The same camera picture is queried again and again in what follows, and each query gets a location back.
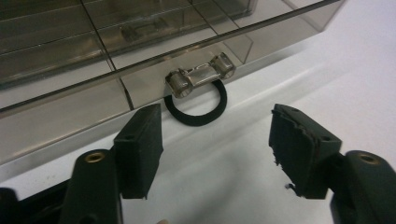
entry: metal pull handle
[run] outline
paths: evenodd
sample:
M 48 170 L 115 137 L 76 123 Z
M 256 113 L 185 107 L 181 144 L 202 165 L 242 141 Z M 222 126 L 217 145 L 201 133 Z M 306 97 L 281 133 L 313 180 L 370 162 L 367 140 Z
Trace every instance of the metal pull handle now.
M 233 75 L 235 66 L 225 53 L 215 56 L 209 63 L 204 63 L 189 70 L 177 69 L 165 78 L 166 84 L 176 98 L 183 98 L 193 89 L 218 79 Z

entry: black rubber ring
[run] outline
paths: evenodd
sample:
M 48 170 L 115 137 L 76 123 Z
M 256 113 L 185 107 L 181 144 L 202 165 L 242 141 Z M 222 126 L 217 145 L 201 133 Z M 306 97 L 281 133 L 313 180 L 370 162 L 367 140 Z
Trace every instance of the black rubber ring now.
M 207 114 L 194 116 L 181 112 L 175 107 L 172 95 L 168 95 L 163 98 L 165 100 L 165 105 L 169 112 L 175 117 L 175 119 L 186 125 L 194 127 L 206 125 L 220 117 L 227 106 L 227 91 L 225 90 L 224 84 L 220 80 L 213 81 L 212 84 L 218 89 L 220 93 L 220 102 L 214 110 Z

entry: white surface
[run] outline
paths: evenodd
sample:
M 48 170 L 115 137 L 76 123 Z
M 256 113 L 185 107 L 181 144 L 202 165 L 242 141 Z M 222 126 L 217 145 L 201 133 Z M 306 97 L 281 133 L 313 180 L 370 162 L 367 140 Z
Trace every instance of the white surface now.
M 213 123 L 181 125 L 163 112 L 164 153 L 147 201 L 123 202 L 125 223 L 332 223 L 327 201 L 284 189 L 288 178 L 268 147 L 275 103 L 305 112 L 344 141 L 396 167 L 396 2 L 350 0 L 306 49 L 229 83 L 229 104 Z M 213 92 L 179 105 L 198 113 Z M 24 198 L 70 176 L 83 151 L 109 148 L 115 135 L 1 184 Z

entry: screw hole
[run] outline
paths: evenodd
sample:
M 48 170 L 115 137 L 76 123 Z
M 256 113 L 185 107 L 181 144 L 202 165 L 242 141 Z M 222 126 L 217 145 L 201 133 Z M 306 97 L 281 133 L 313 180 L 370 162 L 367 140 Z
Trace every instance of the screw hole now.
M 79 220 L 78 224 L 93 224 L 93 223 L 96 222 L 96 220 L 97 220 L 97 218 L 94 215 L 89 214 L 89 215 L 87 215 L 85 217 L 82 217 Z
M 330 137 L 328 136 L 321 136 L 321 138 L 323 139 L 323 141 L 330 141 L 332 140 Z
M 379 161 L 372 156 L 369 156 L 366 154 L 360 154 L 359 157 L 361 158 L 362 161 L 364 161 L 366 163 L 373 164 L 373 165 L 379 164 Z
M 92 153 L 92 154 L 88 155 L 87 157 L 85 157 L 85 161 L 86 162 L 98 162 L 104 158 L 105 158 L 105 154 L 103 154 L 102 152 L 95 152 L 95 153 Z

